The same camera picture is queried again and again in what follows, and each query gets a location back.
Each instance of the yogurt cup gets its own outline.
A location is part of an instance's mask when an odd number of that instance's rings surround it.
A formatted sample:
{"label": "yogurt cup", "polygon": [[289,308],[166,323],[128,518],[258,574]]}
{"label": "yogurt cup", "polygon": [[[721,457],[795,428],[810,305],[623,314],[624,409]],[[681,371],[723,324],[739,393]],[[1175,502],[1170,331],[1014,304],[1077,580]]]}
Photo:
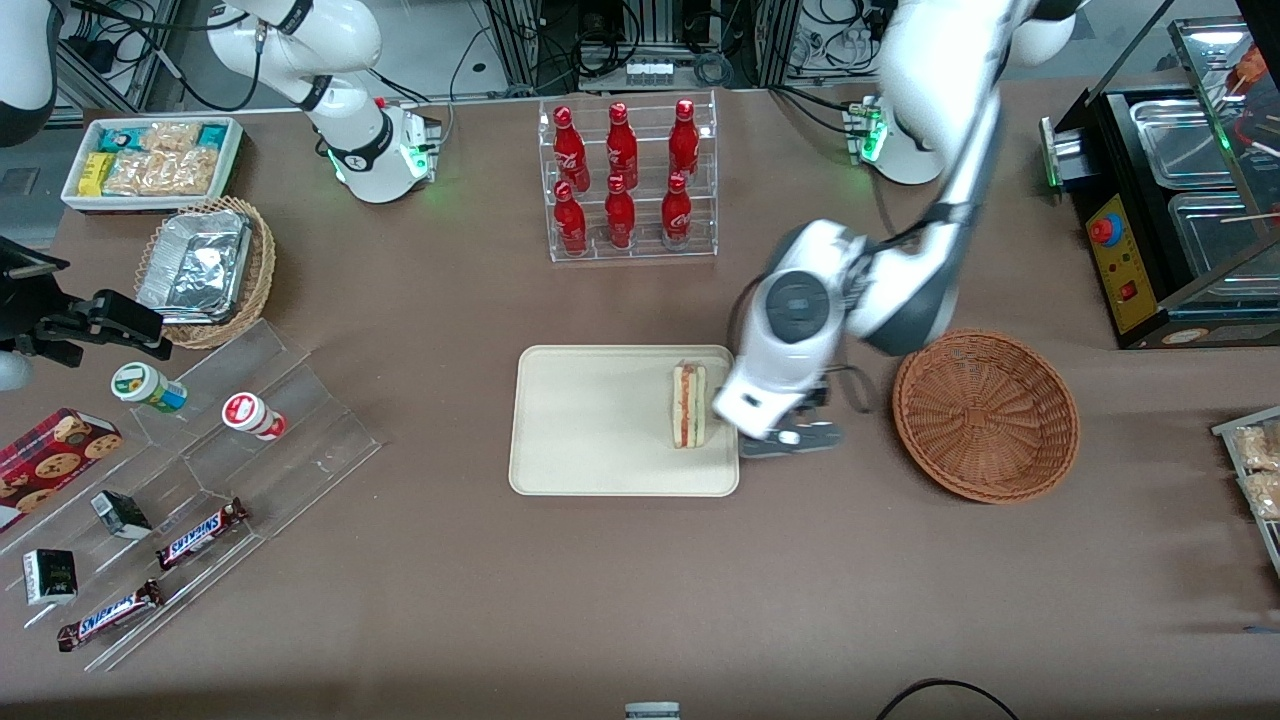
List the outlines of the yogurt cup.
{"label": "yogurt cup", "polygon": [[233,430],[250,433],[257,439],[275,439],[284,434],[289,421],[271,410],[252,392],[237,392],[223,404],[223,423]]}
{"label": "yogurt cup", "polygon": [[111,377],[111,393],[125,402],[150,405],[160,413],[174,413],[187,404],[187,388],[146,363],[122,365]]}

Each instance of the cookie box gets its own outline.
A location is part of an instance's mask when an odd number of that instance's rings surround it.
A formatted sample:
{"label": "cookie box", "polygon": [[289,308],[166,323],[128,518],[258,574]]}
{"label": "cookie box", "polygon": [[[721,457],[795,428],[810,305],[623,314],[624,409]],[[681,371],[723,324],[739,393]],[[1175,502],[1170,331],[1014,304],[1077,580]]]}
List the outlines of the cookie box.
{"label": "cookie box", "polygon": [[0,450],[0,532],[123,443],[111,423],[63,407]]}
{"label": "cookie box", "polygon": [[[105,135],[127,128],[147,126],[148,123],[156,120],[170,123],[200,123],[204,126],[223,126],[227,128],[218,152],[218,164],[214,168],[214,177],[210,181],[209,191],[205,192],[205,195],[122,197],[79,193],[79,181],[81,176],[84,173],[84,164],[90,161],[91,155],[100,150],[102,137]],[[187,208],[188,205],[216,200],[223,196],[223,191],[227,188],[227,182],[232,177],[232,168],[236,164],[236,154],[239,151],[243,132],[244,131],[241,128],[238,122],[225,115],[157,115],[93,120],[87,128],[84,128],[84,138],[81,140],[79,150],[76,152],[76,160],[72,163],[72,169],[67,174],[67,182],[63,183],[63,202],[65,202],[68,208],[79,210],[81,213],[129,214],[177,210],[178,208]]]}

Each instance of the acrylic bottle rack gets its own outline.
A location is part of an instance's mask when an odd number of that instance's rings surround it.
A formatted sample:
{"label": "acrylic bottle rack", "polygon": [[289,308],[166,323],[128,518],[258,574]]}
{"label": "acrylic bottle rack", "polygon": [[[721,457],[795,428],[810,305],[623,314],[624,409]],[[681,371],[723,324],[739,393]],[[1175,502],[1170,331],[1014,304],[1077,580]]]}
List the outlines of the acrylic bottle rack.
{"label": "acrylic bottle rack", "polygon": [[[161,415],[137,406],[119,423],[124,446],[110,456],[105,471],[78,478],[63,493],[72,497],[51,514],[15,527],[0,538],[0,583],[6,602],[26,605],[22,555],[35,548],[70,550],[76,556],[79,593],[65,606],[31,607],[26,626],[56,634],[100,607],[156,578],[166,603],[138,621],[105,630],[74,652],[68,664],[84,670],[110,670],[169,623],[197,596],[248,553],[279,534],[381,445],[306,364],[306,354],[259,320],[183,374],[186,405]],[[237,391],[250,391],[288,418],[285,434],[264,442],[221,423],[221,404]],[[102,489],[137,501],[154,530],[146,538],[116,538],[90,506]],[[219,537],[196,557],[160,571],[155,551],[239,497],[250,518]]]}
{"label": "acrylic bottle rack", "polygon": [[[667,193],[669,155],[667,141],[676,122],[676,101],[694,101],[694,124],[698,127],[698,173],[687,192],[692,205],[689,218],[689,243],[680,251],[662,243],[662,199]],[[617,97],[580,97],[543,101],[539,104],[538,150],[541,159],[543,204],[547,209],[547,238],[552,261],[680,259],[713,256],[718,249],[718,179],[716,142],[716,96],[710,92],[662,95],[627,95],[627,115],[639,141],[640,183],[631,191],[636,206],[636,227],[628,250],[617,250],[609,242],[604,200],[609,161],[604,142],[609,135],[609,104]],[[553,187],[559,178],[556,165],[556,126],[552,111],[566,106],[573,113],[573,126],[586,145],[586,167],[591,186],[575,195],[586,213],[586,254],[572,256],[564,251],[556,229],[556,197]]]}

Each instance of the yellow control panel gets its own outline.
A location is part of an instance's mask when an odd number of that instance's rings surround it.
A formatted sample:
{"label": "yellow control panel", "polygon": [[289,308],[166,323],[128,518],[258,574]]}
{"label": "yellow control panel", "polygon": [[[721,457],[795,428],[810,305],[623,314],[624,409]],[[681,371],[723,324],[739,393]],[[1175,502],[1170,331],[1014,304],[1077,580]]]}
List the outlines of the yellow control panel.
{"label": "yellow control panel", "polygon": [[1156,314],[1156,293],[1142,265],[1138,245],[1129,232],[1120,196],[1107,201],[1084,225],[1093,247],[1093,261],[1102,275],[1107,305],[1120,332],[1126,333]]}

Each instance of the red emergency stop button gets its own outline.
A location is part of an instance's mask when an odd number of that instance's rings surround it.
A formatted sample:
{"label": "red emergency stop button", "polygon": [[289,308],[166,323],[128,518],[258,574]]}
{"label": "red emergency stop button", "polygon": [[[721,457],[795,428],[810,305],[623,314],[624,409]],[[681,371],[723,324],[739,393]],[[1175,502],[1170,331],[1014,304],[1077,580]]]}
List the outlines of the red emergency stop button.
{"label": "red emergency stop button", "polygon": [[1123,231],[1124,220],[1120,219],[1120,215],[1107,213],[1106,215],[1089,223],[1089,240],[1097,242],[1102,247],[1111,247],[1120,242]]}

